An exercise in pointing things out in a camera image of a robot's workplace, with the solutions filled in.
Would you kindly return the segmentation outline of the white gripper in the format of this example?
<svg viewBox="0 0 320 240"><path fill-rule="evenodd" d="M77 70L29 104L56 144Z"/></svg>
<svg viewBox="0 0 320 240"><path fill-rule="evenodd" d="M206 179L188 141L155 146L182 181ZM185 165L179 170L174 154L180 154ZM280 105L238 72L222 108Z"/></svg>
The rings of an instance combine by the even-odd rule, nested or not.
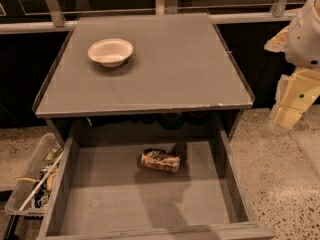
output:
<svg viewBox="0 0 320 240"><path fill-rule="evenodd" d="M320 96L320 71L312 70L320 68L320 0L307 0L289 26L268 40L264 49L285 51L286 60L300 67L290 76L281 76L270 114L273 124L292 129Z"/></svg>

